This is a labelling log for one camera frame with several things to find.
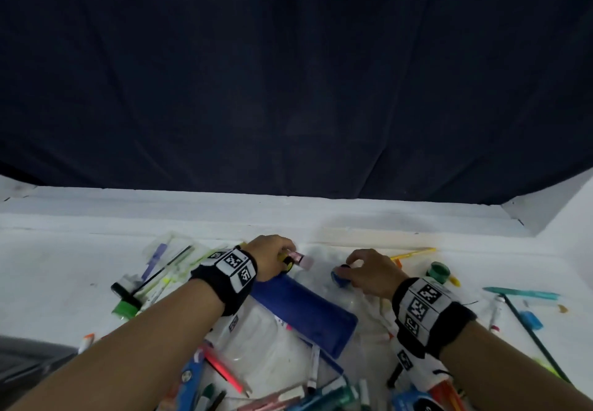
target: light blue pen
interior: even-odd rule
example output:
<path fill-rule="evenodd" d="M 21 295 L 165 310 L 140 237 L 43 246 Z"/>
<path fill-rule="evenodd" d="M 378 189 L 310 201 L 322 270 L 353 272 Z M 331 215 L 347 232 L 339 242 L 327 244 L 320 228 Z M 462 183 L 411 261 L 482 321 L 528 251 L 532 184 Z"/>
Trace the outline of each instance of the light blue pen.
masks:
<path fill-rule="evenodd" d="M 523 291 L 521 289 L 509 289 L 508 287 L 483 287 L 484 291 L 493 292 L 494 294 L 505 294 L 505 295 L 523 295 L 525 297 L 537 297 L 546 300 L 558 300 L 559 294 L 555 292 L 545 291 Z"/>

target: dark blue curtain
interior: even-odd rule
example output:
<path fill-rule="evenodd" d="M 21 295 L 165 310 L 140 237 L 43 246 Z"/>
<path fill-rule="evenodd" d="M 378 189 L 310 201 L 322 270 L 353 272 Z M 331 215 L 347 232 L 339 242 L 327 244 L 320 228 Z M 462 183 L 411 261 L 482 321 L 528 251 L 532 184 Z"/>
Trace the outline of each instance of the dark blue curtain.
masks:
<path fill-rule="evenodd" d="M 501 203 L 593 166 L 593 0 L 0 0 L 0 174 Z"/>

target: wristband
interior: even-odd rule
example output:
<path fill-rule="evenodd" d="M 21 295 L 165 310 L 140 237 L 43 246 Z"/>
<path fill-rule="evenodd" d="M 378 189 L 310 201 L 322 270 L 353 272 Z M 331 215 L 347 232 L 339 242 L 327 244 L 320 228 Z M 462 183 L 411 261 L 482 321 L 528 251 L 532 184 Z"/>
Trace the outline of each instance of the wristband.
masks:
<path fill-rule="evenodd" d="M 391 305 L 399 328 L 397 340 L 419 358 L 428 353 L 438 359 L 442 348 L 476 319 L 455 294 L 432 278 L 404 280 Z"/>
<path fill-rule="evenodd" d="M 239 246 L 216 251 L 191 272 L 191 279 L 210 285 L 225 304 L 223 316 L 235 314 L 251 292 L 257 275 L 256 260 Z"/>

